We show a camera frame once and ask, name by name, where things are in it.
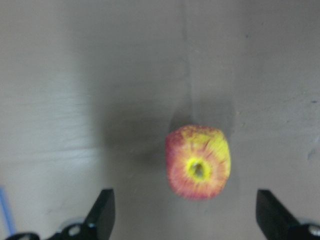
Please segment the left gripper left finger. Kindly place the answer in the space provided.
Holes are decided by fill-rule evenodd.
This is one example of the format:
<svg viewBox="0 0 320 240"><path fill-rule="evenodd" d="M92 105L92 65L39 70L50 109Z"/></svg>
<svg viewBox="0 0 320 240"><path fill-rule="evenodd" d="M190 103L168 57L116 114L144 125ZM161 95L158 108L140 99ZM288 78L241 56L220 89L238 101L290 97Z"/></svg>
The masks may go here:
<svg viewBox="0 0 320 240"><path fill-rule="evenodd" d="M81 223L73 223L51 236L50 240L108 240L116 221L115 193L103 189Z"/></svg>

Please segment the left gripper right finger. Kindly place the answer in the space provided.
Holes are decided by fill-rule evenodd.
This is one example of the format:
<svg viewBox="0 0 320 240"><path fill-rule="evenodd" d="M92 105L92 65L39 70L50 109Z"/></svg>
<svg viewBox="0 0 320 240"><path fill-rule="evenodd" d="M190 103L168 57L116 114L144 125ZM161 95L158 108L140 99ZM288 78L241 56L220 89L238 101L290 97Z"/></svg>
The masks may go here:
<svg viewBox="0 0 320 240"><path fill-rule="evenodd" d="M255 219L267 240L318 240L320 225L300 223L268 189L258 189Z"/></svg>

